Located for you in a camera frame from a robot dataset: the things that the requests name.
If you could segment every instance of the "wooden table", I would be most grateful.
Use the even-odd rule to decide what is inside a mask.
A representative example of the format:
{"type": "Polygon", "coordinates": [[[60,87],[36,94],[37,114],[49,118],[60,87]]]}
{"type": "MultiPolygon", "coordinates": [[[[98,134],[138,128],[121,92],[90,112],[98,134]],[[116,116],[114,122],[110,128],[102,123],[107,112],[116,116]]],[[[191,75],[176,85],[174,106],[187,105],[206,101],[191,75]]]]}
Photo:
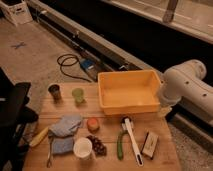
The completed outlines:
{"type": "Polygon", "coordinates": [[[61,83],[63,100],[54,103],[47,93],[43,101],[43,107],[39,118],[37,132],[46,126],[56,123],[63,115],[81,114],[84,117],[83,127],[79,128],[75,139],[85,137],[91,133],[87,130],[86,120],[88,117],[98,117],[100,130],[95,134],[107,146],[107,156],[96,157],[92,154],[91,162],[80,161],[74,154],[54,156],[51,168],[46,168],[49,150],[48,139],[45,138],[37,147],[28,151],[23,170],[78,170],[78,171],[137,171],[137,170],[181,170],[172,137],[164,118],[157,117],[156,113],[145,113],[131,116],[134,122],[133,133],[139,148],[145,140],[147,131],[153,131],[159,135],[159,142],[153,160],[143,157],[144,166],[139,167],[131,147],[128,135],[123,137],[124,159],[117,159],[117,137],[122,130],[121,116],[105,117],[99,107],[97,83],[61,83]],[[80,87],[84,89],[86,103],[76,107],[72,97],[72,90],[80,87]]]}

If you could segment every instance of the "yellow plastic bin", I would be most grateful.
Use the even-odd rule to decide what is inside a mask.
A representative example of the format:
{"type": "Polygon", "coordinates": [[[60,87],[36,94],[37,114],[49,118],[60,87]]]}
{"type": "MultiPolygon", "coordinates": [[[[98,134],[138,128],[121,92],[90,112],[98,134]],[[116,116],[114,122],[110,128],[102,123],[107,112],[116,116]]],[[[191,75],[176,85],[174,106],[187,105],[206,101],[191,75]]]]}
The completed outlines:
{"type": "Polygon", "coordinates": [[[106,115],[158,112],[160,84],[154,70],[99,73],[100,107],[106,115]]]}

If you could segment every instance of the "grapes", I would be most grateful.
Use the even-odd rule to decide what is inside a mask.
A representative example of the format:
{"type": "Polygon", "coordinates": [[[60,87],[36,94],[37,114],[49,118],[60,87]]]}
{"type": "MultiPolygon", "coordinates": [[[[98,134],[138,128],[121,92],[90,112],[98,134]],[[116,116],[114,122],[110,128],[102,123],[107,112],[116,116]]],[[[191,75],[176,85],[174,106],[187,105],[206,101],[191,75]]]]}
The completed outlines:
{"type": "Polygon", "coordinates": [[[93,135],[87,136],[87,138],[92,142],[92,149],[95,152],[96,156],[106,156],[107,155],[107,148],[100,139],[93,135]]]}

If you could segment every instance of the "white cup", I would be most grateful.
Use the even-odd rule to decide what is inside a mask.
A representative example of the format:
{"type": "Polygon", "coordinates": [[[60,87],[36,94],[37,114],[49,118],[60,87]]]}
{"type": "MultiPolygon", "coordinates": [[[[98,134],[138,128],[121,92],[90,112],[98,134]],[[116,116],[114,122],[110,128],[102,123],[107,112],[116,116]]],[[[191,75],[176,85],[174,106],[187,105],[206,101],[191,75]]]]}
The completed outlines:
{"type": "Polygon", "coordinates": [[[82,160],[87,160],[92,154],[92,143],[88,138],[79,138],[74,143],[73,152],[76,157],[82,160]]]}

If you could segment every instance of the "green cup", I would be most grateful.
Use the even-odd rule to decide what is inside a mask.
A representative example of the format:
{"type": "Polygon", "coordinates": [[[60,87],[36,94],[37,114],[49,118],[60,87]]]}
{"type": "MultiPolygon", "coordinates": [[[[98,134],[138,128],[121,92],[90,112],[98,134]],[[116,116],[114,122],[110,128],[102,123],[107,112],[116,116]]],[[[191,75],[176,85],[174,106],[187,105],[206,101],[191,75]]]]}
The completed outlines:
{"type": "Polygon", "coordinates": [[[84,102],[84,90],[81,88],[76,88],[72,91],[72,96],[77,104],[84,102]]]}

